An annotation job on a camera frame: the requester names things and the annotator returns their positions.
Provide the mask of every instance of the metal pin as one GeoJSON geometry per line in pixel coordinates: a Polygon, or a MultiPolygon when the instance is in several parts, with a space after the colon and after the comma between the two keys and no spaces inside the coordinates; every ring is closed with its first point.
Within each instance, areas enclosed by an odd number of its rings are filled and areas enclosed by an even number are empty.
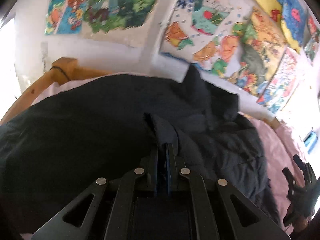
{"type": "Polygon", "coordinates": [[[228,182],[225,179],[219,179],[218,180],[218,184],[220,186],[226,186],[228,184],[228,182]]]}
{"type": "Polygon", "coordinates": [[[191,171],[188,168],[182,168],[180,172],[184,175],[188,175],[191,171]]]}
{"type": "Polygon", "coordinates": [[[96,180],[96,183],[98,185],[104,185],[107,182],[107,180],[105,178],[99,178],[96,180]]]}
{"type": "Polygon", "coordinates": [[[143,169],[143,168],[136,168],[136,169],[134,170],[134,173],[135,173],[135,174],[142,174],[142,173],[144,173],[144,169],[143,169]]]}

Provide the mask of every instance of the black fabric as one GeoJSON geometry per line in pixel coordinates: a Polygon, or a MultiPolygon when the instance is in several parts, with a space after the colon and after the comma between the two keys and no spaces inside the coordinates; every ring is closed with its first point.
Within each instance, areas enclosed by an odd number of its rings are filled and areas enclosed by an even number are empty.
{"type": "Polygon", "coordinates": [[[262,143],[237,112],[237,95],[193,66],[181,84],[115,75],[46,98],[0,127],[1,203],[32,233],[95,179],[119,178],[171,142],[187,167],[227,179],[278,223],[262,143]]]}

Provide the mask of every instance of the white wall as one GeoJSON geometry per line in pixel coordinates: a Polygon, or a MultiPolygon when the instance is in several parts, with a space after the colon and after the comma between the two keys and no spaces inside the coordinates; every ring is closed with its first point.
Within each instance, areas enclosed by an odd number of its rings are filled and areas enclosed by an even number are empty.
{"type": "MultiPolygon", "coordinates": [[[[16,24],[16,73],[21,90],[43,74],[41,43],[48,46],[47,69],[60,57],[78,58],[80,65],[116,72],[128,71],[172,78],[181,81],[188,65],[158,55],[163,32],[176,0],[160,0],[144,48],[131,48],[121,44],[82,39],[78,35],[44,35],[45,16],[49,0],[18,0],[9,14],[15,15],[16,24]]],[[[272,118],[273,114],[258,105],[256,98],[231,83],[208,73],[205,80],[240,95],[241,111],[256,118],[272,118]]]]}

